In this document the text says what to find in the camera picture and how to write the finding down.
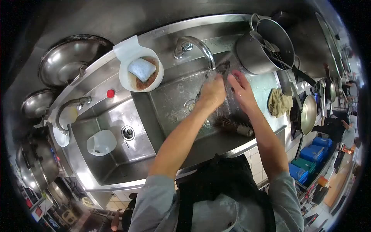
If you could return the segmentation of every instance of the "chrome faucet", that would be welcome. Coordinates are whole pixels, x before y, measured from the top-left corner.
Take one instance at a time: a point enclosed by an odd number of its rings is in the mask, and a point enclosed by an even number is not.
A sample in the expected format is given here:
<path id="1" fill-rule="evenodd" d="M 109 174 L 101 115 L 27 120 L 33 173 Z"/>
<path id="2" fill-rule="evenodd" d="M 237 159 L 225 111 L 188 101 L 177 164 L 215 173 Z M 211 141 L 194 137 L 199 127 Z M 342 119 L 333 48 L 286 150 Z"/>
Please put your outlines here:
<path id="1" fill-rule="evenodd" d="M 67 106 L 70 106 L 72 104 L 78 103 L 77 109 L 80 110 L 80 109 L 82 109 L 82 107 L 85 104 L 89 104 L 91 101 L 92 101 L 91 96 L 88 96 L 88 97 L 82 97 L 82 98 L 78 98 L 78 99 L 72 99 L 72 100 L 69 100 L 68 102 L 64 103 L 63 105 L 61 105 L 58 112 L 57 112 L 57 116 L 55 117 L 55 125 L 57 126 L 58 130 L 62 134 L 68 135 L 68 130 L 65 130 L 59 123 L 59 117 L 60 117 L 60 114 L 62 113 L 62 111 L 64 110 L 64 108 L 66 108 Z"/>
<path id="2" fill-rule="evenodd" d="M 215 70 L 216 65 L 215 65 L 213 54 L 211 53 L 210 49 L 206 46 L 204 42 L 192 36 L 183 36 L 178 39 L 177 45 L 175 46 L 175 50 L 174 50 L 174 57 L 176 59 L 183 58 L 184 52 L 192 50 L 193 48 L 192 44 L 196 45 L 204 54 L 208 62 L 208 69 Z"/>

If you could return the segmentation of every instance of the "white sponge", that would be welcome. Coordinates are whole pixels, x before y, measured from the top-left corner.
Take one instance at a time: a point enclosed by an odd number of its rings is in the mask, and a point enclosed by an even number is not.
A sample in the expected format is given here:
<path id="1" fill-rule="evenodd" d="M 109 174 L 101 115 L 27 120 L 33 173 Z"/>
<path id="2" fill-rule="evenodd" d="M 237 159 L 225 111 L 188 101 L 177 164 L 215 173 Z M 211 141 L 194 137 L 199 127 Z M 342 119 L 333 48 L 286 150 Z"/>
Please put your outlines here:
<path id="1" fill-rule="evenodd" d="M 138 77 L 142 82 L 145 82 L 156 71 L 156 66 L 139 58 L 130 63 L 128 71 Z"/>

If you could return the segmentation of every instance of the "red knob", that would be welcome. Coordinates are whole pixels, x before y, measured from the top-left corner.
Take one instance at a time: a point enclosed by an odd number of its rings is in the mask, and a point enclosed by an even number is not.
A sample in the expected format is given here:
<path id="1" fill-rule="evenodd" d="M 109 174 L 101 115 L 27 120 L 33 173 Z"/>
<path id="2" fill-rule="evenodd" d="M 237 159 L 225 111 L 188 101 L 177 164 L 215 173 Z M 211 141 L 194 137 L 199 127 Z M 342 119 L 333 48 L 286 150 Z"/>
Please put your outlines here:
<path id="1" fill-rule="evenodd" d="M 113 98 L 115 96 L 115 91 L 113 89 L 110 89 L 107 91 L 107 97 Z"/>

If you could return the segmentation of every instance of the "stainless steel sink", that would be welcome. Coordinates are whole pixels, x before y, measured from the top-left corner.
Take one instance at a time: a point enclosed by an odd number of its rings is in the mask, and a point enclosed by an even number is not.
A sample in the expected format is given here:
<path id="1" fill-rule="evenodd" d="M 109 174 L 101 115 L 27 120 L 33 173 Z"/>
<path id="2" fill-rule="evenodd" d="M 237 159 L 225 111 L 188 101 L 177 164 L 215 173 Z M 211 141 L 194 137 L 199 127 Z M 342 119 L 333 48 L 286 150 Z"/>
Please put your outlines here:
<path id="1" fill-rule="evenodd" d="M 223 105 L 211 115 L 196 137 L 190 154 L 182 168 L 206 161 L 217 154 L 224 154 L 253 138 L 236 133 L 221 133 L 214 127 L 220 117 L 233 117 L 241 123 L 248 124 L 247 116 L 235 102 L 233 93 L 226 81 L 228 72 L 239 69 L 237 58 L 232 52 L 214 54 L 217 71 L 224 72 L 227 98 Z M 195 101 L 202 84 L 213 75 L 207 69 L 204 57 L 188 61 L 164 71 L 164 78 L 159 87 L 149 93 L 132 93 L 140 119 L 157 152 L 165 138 L 187 116 L 187 104 Z"/>
<path id="2" fill-rule="evenodd" d="M 120 92 L 116 93 L 116 97 L 120 98 Z M 106 98 L 97 103 L 71 124 L 80 152 L 100 185 L 145 179 L 155 153 L 133 100 L 123 99 L 113 105 L 110 101 Z M 123 130 L 127 126 L 134 132 L 131 139 L 124 138 Z M 117 146 L 108 155 L 94 156 L 88 152 L 86 141 L 100 130 L 110 130 L 115 135 Z"/>

